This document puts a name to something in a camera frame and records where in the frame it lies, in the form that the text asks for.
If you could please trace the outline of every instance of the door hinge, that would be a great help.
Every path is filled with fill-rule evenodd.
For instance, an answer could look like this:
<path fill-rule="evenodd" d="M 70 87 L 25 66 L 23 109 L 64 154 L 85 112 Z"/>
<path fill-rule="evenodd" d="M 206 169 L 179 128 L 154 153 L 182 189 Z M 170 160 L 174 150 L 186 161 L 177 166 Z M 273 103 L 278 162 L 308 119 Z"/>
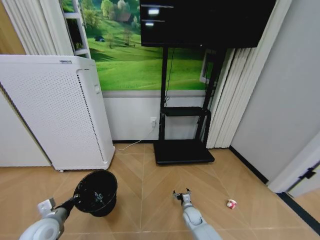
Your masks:
<path fill-rule="evenodd" d="M 304 179 L 304 178 L 307 178 L 307 179 L 312 178 L 312 177 L 316 174 L 316 172 L 315 172 L 314 170 L 315 170 L 314 167 L 308 168 L 308 171 L 306 171 L 306 173 L 303 174 L 302 176 L 300 176 L 299 178 L 300 178 L 301 180 Z"/>

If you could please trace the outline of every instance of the white air purifier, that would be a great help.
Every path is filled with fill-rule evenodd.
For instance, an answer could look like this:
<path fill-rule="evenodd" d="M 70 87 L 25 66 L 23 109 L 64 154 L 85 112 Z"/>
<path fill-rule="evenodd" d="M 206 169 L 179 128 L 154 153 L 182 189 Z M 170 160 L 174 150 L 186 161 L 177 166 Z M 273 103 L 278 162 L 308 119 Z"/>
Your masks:
<path fill-rule="evenodd" d="M 95 61 L 0 55 L 0 83 L 56 170 L 109 167 L 115 148 Z"/>

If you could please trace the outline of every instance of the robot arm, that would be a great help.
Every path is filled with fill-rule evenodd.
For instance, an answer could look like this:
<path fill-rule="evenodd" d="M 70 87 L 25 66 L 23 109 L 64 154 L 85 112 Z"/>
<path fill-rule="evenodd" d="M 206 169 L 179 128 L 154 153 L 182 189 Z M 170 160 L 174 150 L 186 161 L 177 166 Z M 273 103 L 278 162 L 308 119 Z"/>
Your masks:
<path fill-rule="evenodd" d="M 28 227 L 19 240 L 56 240 L 64 232 L 64 222 L 74 206 L 73 198 L 55 207 L 53 198 L 38 204 L 42 219 Z"/>
<path fill-rule="evenodd" d="M 173 196 L 181 200 L 185 225 L 191 230 L 194 240 L 222 240 L 214 228 L 207 224 L 202 214 L 191 203 L 191 192 L 176 193 Z"/>

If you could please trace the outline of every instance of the television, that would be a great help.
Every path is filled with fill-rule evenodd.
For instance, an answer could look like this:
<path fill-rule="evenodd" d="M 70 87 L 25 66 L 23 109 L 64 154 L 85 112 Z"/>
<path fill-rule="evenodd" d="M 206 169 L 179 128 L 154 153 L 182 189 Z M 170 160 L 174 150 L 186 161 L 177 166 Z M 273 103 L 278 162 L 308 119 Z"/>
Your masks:
<path fill-rule="evenodd" d="M 254 48 L 276 0 L 140 0 L 141 45 Z"/>

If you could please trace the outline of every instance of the landscape wallpaper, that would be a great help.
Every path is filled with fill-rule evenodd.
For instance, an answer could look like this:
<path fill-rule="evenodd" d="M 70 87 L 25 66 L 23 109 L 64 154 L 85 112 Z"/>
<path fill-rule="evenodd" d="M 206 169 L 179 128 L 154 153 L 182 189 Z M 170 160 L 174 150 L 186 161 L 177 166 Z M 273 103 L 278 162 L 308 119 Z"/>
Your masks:
<path fill-rule="evenodd" d="M 162 48 L 141 46 L 139 0 L 81 0 L 80 5 L 101 89 L 159 90 Z M 72 0 L 62 0 L 62 7 L 65 12 L 74 11 Z M 81 48 L 81 42 L 75 43 L 73 37 L 72 40 L 76 48 Z M 171 57 L 172 49 L 169 49 L 168 73 Z M 199 80 L 203 58 L 203 50 L 176 48 L 169 89 L 205 89 Z"/>

